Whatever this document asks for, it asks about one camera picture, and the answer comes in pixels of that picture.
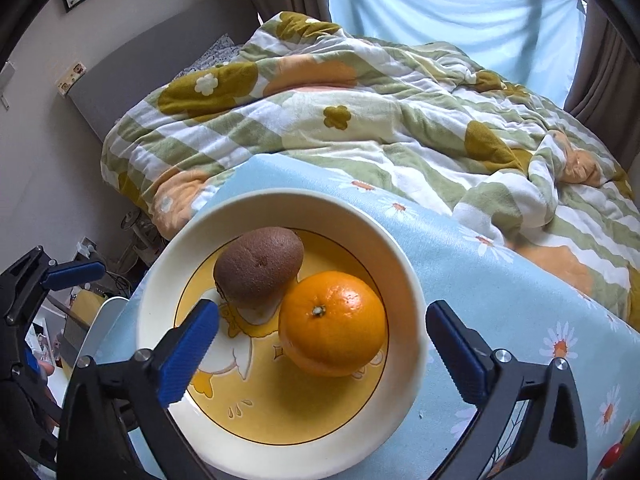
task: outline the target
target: metal screw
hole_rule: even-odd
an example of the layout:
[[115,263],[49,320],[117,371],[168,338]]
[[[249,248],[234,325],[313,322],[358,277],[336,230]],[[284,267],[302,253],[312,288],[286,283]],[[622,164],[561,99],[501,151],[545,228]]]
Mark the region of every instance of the metal screw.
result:
[[151,350],[149,350],[149,348],[141,348],[140,350],[136,350],[133,354],[133,358],[140,362],[149,361],[150,357]]
[[561,357],[554,359],[554,364],[556,365],[556,368],[558,370],[566,370],[569,367],[569,363],[566,361],[566,359],[563,359]]
[[505,350],[504,348],[500,348],[499,350],[496,350],[494,352],[495,358],[498,359],[498,361],[500,361],[501,363],[508,363],[509,361],[511,361],[511,353],[508,350]]
[[88,355],[83,355],[82,357],[78,358],[78,361],[76,361],[76,366],[78,368],[87,368],[90,364],[91,358]]

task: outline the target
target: comforter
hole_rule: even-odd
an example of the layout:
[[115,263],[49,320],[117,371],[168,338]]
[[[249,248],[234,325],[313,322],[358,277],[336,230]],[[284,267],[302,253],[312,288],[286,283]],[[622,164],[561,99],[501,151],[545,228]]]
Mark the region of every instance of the comforter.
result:
[[515,251],[640,327],[625,172],[571,115],[451,44],[354,38],[281,12],[234,62],[133,107],[105,140],[102,176],[171,238],[256,153],[452,216],[479,251]]

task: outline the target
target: gray headboard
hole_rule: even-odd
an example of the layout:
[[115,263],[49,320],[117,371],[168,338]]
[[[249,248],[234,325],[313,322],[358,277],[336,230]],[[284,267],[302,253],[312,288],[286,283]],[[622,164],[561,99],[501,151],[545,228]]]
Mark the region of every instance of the gray headboard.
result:
[[149,92],[171,81],[227,33],[245,43],[258,28],[251,0],[204,0],[109,54],[69,90],[100,140]]

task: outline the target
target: orange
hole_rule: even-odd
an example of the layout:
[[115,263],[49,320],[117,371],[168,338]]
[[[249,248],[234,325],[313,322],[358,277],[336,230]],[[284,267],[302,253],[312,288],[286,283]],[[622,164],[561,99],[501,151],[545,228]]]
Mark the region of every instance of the orange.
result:
[[290,288],[280,305],[284,354],[313,375],[348,376],[385,340],[385,307],[361,279],[328,270]]

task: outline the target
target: kiwi fruit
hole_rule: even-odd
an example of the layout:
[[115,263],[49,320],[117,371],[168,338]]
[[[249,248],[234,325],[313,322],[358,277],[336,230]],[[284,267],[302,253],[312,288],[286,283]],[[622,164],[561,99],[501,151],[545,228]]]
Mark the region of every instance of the kiwi fruit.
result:
[[213,267],[225,301],[239,308],[279,302],[300,267],[305,249],[290,229],[263,227],[231,242]]

